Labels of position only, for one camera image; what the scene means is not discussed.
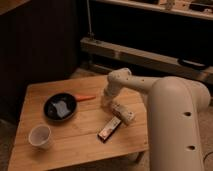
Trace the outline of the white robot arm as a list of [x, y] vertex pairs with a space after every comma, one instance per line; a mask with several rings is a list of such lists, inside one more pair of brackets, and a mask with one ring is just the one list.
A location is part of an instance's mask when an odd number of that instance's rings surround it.
[[208, 88], [175, 76], [134, 76], [127, 68], [107, 75], [102, 105], [125, 124], [134, 115], [115, 101], [124, 88], [145, 93], [150, 171], [204, 171], [198, 114], [211, 101]]

